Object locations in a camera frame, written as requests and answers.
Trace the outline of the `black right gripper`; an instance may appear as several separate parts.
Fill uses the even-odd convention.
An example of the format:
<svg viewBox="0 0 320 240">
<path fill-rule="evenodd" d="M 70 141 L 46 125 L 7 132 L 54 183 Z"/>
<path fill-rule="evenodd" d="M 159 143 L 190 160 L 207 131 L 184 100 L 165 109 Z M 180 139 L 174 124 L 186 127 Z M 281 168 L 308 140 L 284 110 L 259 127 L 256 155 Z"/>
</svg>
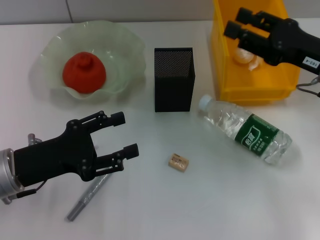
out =
<svg viewBox="0 0 320 240">
<path fill-rule="evenodd" d="M 228 21 L 224 35 L 238 40 L 239 48 L 264 58 L 271 66 L 289 63 L 320 75 L 320 38 L 303 31 L 296 20 L 282 19 L 265 11 L 254 14 L 244 7 L 238 10 L 235 20 L 270 32 L 267 39 Z"/>
</svg>

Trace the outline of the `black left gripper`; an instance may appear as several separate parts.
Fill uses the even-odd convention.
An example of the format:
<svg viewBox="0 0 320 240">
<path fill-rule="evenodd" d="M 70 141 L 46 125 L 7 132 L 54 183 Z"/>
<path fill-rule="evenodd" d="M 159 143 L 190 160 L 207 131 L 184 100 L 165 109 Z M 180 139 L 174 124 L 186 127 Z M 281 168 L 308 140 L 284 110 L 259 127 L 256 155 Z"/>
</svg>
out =
<svg viewBox="0 0 320 240">
<path fill-rule="evenodd" d="M 124 170 L 124 159 L 139 156 L 131 144 L 111 154 L 97 156 L 91 133 L 126 123 L 122 111 L 107 116 L 99 111 L 80 120 L 69 121 L 58 137 L 14 151 L 15 176 L 28 187 L 67 173 L 88 182 L 96 177 Z"/>
</svg>

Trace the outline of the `white paper ball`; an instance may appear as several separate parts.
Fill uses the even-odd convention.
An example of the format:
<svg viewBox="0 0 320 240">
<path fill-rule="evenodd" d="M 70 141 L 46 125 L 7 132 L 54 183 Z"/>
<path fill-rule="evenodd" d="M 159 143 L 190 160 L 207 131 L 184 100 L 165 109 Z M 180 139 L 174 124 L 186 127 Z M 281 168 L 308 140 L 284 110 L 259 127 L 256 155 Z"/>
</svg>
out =
<svg viewBox="0 0 320 240">
<path fill-rule="evenodd" d="M 261 57 L 239 47 L 234 51 L 233 60 L 242 66 L 247 66 L 249 71 L 258 69 L 263 65 Z"/>
</svg>

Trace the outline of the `clear green-label water bottle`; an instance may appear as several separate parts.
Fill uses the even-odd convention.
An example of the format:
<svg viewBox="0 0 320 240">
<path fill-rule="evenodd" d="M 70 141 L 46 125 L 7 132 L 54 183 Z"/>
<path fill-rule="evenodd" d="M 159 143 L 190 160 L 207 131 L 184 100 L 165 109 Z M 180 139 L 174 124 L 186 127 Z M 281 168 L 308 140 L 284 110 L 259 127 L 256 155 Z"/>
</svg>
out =
<svg viewBox="0 0 320 240">
<path fill-rule="evenodd" d="M 270 165 L 277 164 L 292 144 L 287 133 L 234 103 L 206 94 L 198 109 L 208 123 Z"/>
</svg>

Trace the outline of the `silver glitter pen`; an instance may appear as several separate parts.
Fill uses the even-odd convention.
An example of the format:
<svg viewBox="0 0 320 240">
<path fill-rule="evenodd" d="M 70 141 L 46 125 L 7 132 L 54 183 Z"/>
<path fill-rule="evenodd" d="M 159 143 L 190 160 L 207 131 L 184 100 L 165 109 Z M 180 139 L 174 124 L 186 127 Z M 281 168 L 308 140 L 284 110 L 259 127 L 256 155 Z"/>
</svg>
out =
<svg viewBox="0 0 320 240">
<path fill-rule="evenodd" d="M 96 177 L 69 211 L 65 217 L 65 220 L 68 222 L 73 222 L 82 212 L 82 210 L 89 204 L 93 197 L 100 191 L 110 176 L 111 174 L 106 174 Z"/>
</svg>

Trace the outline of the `small beige eraser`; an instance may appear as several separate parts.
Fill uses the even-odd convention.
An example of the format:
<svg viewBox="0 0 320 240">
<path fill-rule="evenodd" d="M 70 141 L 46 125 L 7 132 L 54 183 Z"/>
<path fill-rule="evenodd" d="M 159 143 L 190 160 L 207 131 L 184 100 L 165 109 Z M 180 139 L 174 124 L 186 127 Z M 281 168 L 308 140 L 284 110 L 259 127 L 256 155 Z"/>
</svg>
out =
<svg viewBox="0 0 320 240">
<path fill-rule="evenodd" d="M 174 168 L 183 173 L 186 171 L 188 165 L 189 165 L 189 160 L 176 153 L 173 153 L 168 161 L 169 167 Z"/>
</svg>

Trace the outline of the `black mesh pen holder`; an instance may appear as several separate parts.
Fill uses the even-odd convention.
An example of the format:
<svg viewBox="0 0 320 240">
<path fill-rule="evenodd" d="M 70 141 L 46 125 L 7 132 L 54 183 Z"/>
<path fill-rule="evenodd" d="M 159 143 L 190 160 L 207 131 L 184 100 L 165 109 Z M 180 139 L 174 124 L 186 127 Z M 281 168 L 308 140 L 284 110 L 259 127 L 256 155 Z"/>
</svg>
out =
<svg viewBox="0 0 320 240">
<path fill-rule="evenodd" d="M 189 112 L 195 84 L 191 47 L 154 49 L 154 110 Z"/>
</svg>

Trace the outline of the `pale green glass fruit plate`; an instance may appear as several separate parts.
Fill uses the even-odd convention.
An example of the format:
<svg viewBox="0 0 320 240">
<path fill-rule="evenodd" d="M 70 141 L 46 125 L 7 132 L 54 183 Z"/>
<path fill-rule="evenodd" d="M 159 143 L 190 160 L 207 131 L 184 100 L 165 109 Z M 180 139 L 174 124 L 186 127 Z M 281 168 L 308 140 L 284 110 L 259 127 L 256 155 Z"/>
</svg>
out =
<svg viewBox="0 0 320 240">
<path fill-rule="evenodd" d="M 74 25 L 54 36 L 39 56 L 38 62 L 50 89 L 63 89 L 78 100 L 98 99 L 124 91 L 145 75 L 145 44 L 119 23 L 94 20 Z M 63 69 L 75 54 L 95 55 L 106 70 L 103 86 L 92 93 L 80 93 L 63 81 Z"/>
</svg>

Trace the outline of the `yellow plastic bin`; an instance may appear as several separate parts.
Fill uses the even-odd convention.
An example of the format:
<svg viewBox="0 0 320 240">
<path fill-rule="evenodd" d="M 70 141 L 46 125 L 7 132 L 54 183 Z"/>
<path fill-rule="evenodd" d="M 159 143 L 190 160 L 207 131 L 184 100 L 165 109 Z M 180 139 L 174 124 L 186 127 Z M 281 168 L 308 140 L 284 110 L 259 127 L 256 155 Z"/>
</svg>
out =
<svg viewBox="0 0 320 240">
<path fill-rule="evenodd" d="M 287 98 L 296 89 L 300 76 L 298 67 L 288 63 L 270 66 L 263 62 L 257 68 L 249 70 L 247 64 L 235 61 L 238 41 L 224 36 L 227 22 L 235 20 L 241 7 L 254 13 L 265 11 L 283 19 L 287 18 L 283 0 L 212 1 L 214 9 L 210 44 L 217 98 L 238 105 L 264 105 Z"/>
</svg>

